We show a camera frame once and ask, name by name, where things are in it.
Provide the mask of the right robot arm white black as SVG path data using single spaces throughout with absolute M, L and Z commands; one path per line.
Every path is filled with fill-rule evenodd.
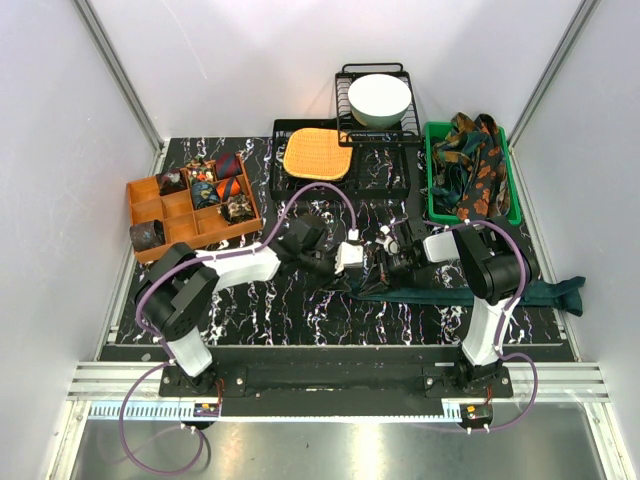
M 457 260 L 473 295 L 472 314 L 442 385 L 470 397 L 486 393 L 503 376 L 505 327 L 527 285 L 539 275 L 536 260 L 523 250 L 517 234 L 504 217 L 465 220 L 438 232 L 423 220 L 406 220 L 395 235 L 379 240 L 356 293 L 367 299 L 416 303 L 427 293 L 420 275 Z

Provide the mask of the brown blue tie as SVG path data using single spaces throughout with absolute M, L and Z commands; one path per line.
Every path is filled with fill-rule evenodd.
M 154 219 L 129 228 L 129 236 L 135 252 L 142 252 L 165 244 L 162 222 Z

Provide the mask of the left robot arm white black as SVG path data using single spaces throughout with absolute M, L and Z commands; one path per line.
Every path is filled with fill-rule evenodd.
M 324 221 L 305 214 L 245 248 L 215 253 L 176 243 L 144 277 L 136 296 L 136 323 L 162 346 L 169 363 L 182 370 L 181 384 L 193 395 L 206 395 L 215 386 L 216 372 L 199 322 L 212 296 L 286 271 L 307 271 L 330 283 L 361 264 L 357 228 L 348 229 L 346 239 L 330 252 L 319 249 L 325 236 Z

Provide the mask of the dark green tie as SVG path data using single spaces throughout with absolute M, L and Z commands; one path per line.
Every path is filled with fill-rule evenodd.
M 585 283 L 586 278 L 584 276 L 574 276 L 559 283 L 538 280 L 526 287 L 518 305 L 523 307 L 554 308 L 581 317 L 583 315 L 583 302 L 580 289 L 585 286 Z M 359 301 L 440 307 L 470 307 L 474 302 L 474 296 L 469 287 L 444 289 L 402 288 L 372 295 L 349 293 L 349 296 Z

